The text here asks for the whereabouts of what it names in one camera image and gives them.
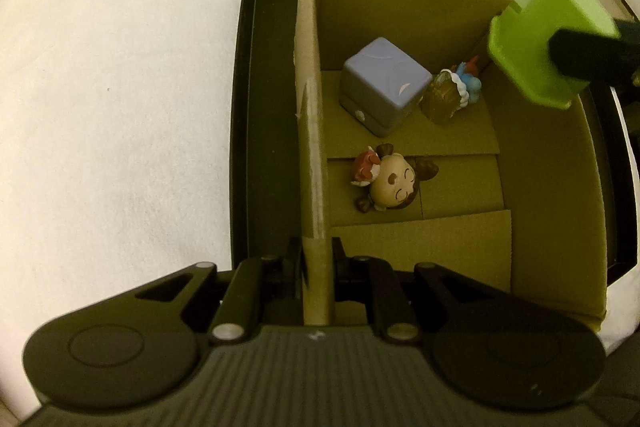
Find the toy figurine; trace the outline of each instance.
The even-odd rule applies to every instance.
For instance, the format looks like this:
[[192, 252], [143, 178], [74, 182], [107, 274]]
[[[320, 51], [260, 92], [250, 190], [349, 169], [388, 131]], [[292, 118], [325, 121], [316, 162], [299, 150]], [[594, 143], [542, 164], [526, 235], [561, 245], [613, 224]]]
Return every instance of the toy figurine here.
[[354, 181], [358, 187], [369, 187], [369, 194], [355, 200], [361, 212], [388, 208], [405, 208], [414, 201], [420, 181], [427, 181], [438, 173], [438, 166], [424, 156], [415, 158], [415, 169], [404, 156], [394, 152], [390, 143], [371, 147], [353, 163]]
[[451, 70], [442, 70], [431, 81], [420, 102], [420, 109], [433, 123], [445, 123], [456, 111], [479, 100], [482, 84], [476, 77], [478, 58], [462, 62], [456, 73], [451, 71], [455, 66]]

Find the cardboard box wall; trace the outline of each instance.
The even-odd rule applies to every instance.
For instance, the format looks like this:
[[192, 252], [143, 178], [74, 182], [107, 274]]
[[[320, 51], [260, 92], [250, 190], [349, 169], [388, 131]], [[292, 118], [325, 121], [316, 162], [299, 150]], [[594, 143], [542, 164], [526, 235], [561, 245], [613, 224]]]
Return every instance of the cardboard box wall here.
[[[305, 320], [331, 323], [331, 237], [396, 269], [433, 261], [578, 318], [604, 318], [606, 230], [593, 143], [568, 111], [527, 102], [494, 65], [481, 101], [438, 126], [419, 110], [384, 140], [338, 101], [344, 61], [384, 36], [432, 73], [470, 58], [510, 0], [298, 0], [295, 66], [307, 267]], [[394, 144], [441, 172], [404, 210], [359, 214], [351, 160]]]

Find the blue-gray box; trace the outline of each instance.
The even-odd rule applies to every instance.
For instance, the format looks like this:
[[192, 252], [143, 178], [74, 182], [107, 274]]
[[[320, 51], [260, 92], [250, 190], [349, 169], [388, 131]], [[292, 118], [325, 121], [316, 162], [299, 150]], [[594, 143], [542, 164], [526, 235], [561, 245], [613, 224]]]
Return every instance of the blue-gray box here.
[[431, 73], [383, 37], [348, 58], [340, 104], [373, 134], [385, 137], [414, 109]]

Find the white tablecloth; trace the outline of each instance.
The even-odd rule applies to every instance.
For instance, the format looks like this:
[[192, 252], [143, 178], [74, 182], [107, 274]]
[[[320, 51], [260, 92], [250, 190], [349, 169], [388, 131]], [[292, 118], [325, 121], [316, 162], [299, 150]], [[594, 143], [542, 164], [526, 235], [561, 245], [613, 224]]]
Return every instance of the white tablecloth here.
[[230, 267], [240, 0], [0, 0], [0, 392], [43, 322], [200, 260]]

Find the silver screw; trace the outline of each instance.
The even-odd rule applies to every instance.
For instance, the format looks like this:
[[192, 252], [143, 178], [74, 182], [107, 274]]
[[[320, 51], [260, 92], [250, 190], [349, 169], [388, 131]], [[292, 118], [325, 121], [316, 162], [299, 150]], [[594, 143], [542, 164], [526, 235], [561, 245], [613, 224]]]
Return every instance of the silver screw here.
[[386, 328], [386, 334], [396, 341], [410, 341], [418, 336], [418, 328], [413, 324], [398, 322]]
[[218, 324], [211, 334], [219, 341], [236, 341], [244, 335], [244, 328], [240, 324]]

